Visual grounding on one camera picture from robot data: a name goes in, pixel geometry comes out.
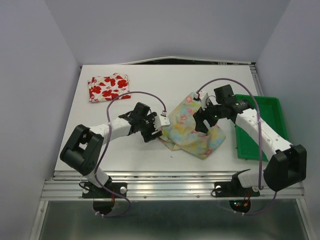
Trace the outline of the pastel floral skirt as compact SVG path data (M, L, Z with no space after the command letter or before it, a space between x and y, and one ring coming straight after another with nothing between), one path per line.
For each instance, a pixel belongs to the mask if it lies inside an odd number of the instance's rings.
M196 131L194 113L201 103L194 100L196 93L191 92L168 115L170 125L164 127L159 140L171 151L183 150L201 160L206 159L226 139L223 130L215 125L207 133Z

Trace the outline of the red poppy print skirt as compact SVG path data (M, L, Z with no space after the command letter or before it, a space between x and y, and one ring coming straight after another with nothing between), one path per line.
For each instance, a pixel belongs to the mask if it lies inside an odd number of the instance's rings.
M87 81L90 103L111 101L130 91L127 74L113 73L109 76L93 76Z

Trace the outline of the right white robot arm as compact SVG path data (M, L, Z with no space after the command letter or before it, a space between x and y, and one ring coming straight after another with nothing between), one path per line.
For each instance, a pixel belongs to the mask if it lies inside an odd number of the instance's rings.
M266 167L247 169L232 176L228 183L231 192L242 195L249 189L259 191L268 187L279 192L302 182L307 176L307 150L301 145L293 145L282 138L261 117L256 99L238 99L232 87L227 84L214 89L216 104L207 92L198 90L194 100L200 102L194 113L195 130L207 133L220 119L231 120L245 131L259 147L259 153L266 157Z

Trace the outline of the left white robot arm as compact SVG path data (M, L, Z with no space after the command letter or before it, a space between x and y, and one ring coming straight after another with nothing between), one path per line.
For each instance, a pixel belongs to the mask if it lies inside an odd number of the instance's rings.
M110 141L140 132L148 143L162 136L161 128L169 125L166 116L150 112L150 107L138 102L134 109L105 124L86 127L77 125L60 153L60 159L94 185L100 197L111 193L111 178L98 167L103 147Z

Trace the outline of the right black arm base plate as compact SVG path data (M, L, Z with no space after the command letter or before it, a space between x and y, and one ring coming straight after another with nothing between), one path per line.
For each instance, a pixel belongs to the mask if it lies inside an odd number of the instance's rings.
M259 197L260 192L255 192L251 187L244 188L237 180L218 181L214 183L211 195L215 198Z

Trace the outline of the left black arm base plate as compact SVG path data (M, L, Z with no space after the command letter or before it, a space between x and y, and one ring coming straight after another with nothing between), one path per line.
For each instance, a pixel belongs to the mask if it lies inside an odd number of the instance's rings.
M97 187L91 182L82 181L79 183L82 188L83 199L111 199L119 198L115 195L118 194L122 197L127 196L128 184L126 182L112 182L108 183L105 187L109 189L106 191L104 188Z

